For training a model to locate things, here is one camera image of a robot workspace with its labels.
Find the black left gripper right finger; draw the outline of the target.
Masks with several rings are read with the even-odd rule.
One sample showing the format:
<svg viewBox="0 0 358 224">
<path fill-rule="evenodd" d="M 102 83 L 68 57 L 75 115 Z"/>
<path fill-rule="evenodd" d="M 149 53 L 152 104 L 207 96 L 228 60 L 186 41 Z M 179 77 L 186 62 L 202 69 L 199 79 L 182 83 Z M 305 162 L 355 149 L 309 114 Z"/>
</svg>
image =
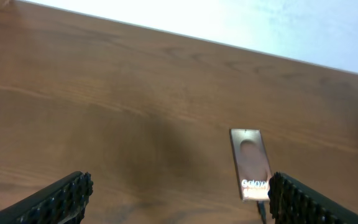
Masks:
<svg viewBox="0 0 358 224">
<path fill-rule="evenodd" d="M 274 173 L 269 187 L 270 214 L 275 223 L 358 224 L 358 214 L 285 173 Z"/>
</svg>

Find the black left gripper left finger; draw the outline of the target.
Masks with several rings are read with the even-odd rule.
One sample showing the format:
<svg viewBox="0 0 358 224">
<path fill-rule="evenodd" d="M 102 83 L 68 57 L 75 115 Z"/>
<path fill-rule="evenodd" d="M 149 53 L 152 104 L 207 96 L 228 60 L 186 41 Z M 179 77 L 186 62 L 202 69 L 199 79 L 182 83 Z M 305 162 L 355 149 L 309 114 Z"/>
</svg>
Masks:
<svg viewBox="0 0 358 224">
<path fill-rule="evenodd" d="M 91 174 L 76 171 L 0 211 L 0 224 L 79 224 L 93 193 Z"/>
</svg>

